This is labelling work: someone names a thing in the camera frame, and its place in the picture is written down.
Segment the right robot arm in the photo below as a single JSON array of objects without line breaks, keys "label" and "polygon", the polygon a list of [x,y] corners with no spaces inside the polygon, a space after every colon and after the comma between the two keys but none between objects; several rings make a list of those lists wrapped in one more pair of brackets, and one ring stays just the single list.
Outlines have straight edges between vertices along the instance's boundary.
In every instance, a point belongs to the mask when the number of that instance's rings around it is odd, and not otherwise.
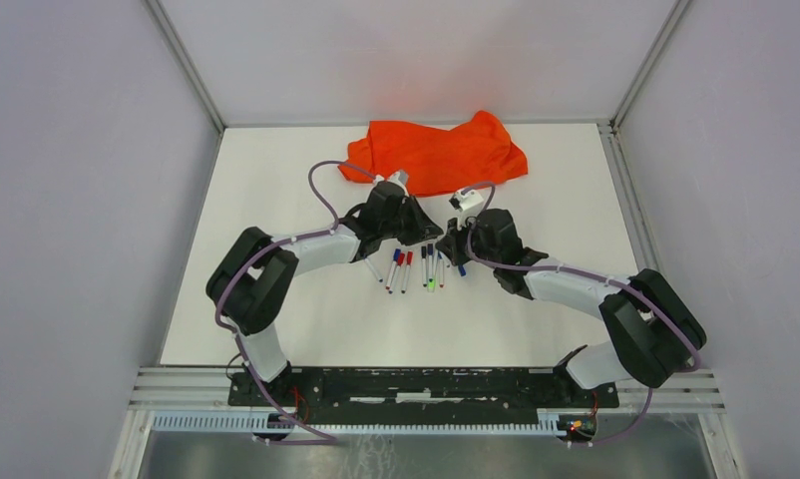
[{"label": "right robot arm", "polygon": [[658,271],[617,277],[563,263],[524,245],[509,211],[490,209],[461,226],[448,222],[435,248],[456,266],[489,267],[506,292],[567,306],[598,319],[608,340],[580,346],[558,365],[556,399],[578,407],[594,389],[632,379],[660,387],[677,372],[699,367],[704,328]]}]

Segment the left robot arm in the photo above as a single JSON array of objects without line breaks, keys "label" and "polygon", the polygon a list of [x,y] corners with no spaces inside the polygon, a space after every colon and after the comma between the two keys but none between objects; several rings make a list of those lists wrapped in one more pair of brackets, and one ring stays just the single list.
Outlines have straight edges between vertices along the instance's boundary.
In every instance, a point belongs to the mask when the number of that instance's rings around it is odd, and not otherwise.
[{"label": "left robot arm", "polygon": [[290,362],[274,322],[297,276],[362,261],[386,240],[412,246],[443,232],[415,197],[389,181],[377,183],[365,202],[322,230],[274,237],[257,227],[245,229],[210,276],[205,294],[214,303],[216,323],[235,335],[254,376],[254,396],[271,407],[289,396],[283,373]]}]

